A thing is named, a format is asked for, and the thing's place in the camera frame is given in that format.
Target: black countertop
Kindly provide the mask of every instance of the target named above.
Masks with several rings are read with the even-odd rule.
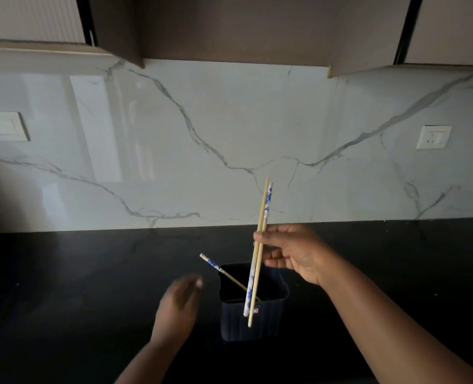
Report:
[[[311,226],[473,365],[473,219]],[[248,262],[254,226],[0,234],[0,383],[111,383],[149,339],[163,292],[198,272],[195,329],[165,382],[334,382],[372,374],[326,294],[282,270],[277,337],[220,338],[218,264]]]

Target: left hand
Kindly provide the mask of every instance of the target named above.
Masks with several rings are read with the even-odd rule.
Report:
[[[156,312],[150,344],[181,348],[194,327],[202,288],[201,276],[182,277],[169,286]]]

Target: hand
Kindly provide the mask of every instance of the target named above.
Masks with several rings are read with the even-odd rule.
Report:
[[[265,265],[294,269],[307,282],[320,286],[320,260],[327,255],[337,256],[315,232],[302,224],[269,225],[266,232],[255,232],[254,240],[273,247],[263,253]]]
[[[156,311],[150,344],[181,348],[194,327],[202,288],[200,276],[182,277],[169,286]]]

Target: chopstick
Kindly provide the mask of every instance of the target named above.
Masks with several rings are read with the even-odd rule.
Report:
[[[266,195],[267,195],[267,189],[269,187],[269,183],[270,183],[270,179],[267,178],[265,181],[265,190],[263,191],[263,199],[261,201],[261,209],[259,210],[258,231],[261,231],[261,226],[263,225],[263,218],[265,216]],[[247,295],[245,297],[245,304],[244,304],[244,316],[249,316],[249,311],[251,310],[252,290],[254,286],[254,275],[256,273],[256,262],[258,260],[258,249],[259,249],[259,245],[254,244],[254,252],[252,253],[251,271],[249,273],[249,282],[247,284]]]
[[[226,271],[220,268],[217,264],[215,264],[212,260],[207,258],[205,255],[201,253],[199,257],[202,258],[204,261],[206,261],[209,265],[214,267],[217,271],[225,275],[229,280],[231,280],[234,284],[239,286],[241,289],[243,289],[244,291],[247,291],[247,288],[243,284],[241,284],[238,280],[236,280],[234,277],[232,277],[230,274],[228,274]]]
[[[265,232],[266,222],[268,220],[268,213],[270,210],[270,200],[272,198],[272,182],[269,182],[268,191],[266,194],[265,201],[265,213],[263,215],[263,222],[261,224],[261,231]],[[249,309],[249,322],[248,326],[252,326],[252,316],[254,314],[254,304],[256,303],[256,292],[258,291],[258,281],[259,281],[259,271],[261,270],[261,256],[263,255],[263,243],[258,245],[258,258],[256,260],[256,272],[254,275],[254,285],[252,287],[252,298],[251,298],[251,307]]]

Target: right hand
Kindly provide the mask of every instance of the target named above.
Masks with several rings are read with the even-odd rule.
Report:
[[[294,269],[307,282],[320,286],[320,263],[327,256],[337,256],[303,224],[269,225],[266,232],[254,232],[254,240],[273,247],[263,253],[265,265]]]

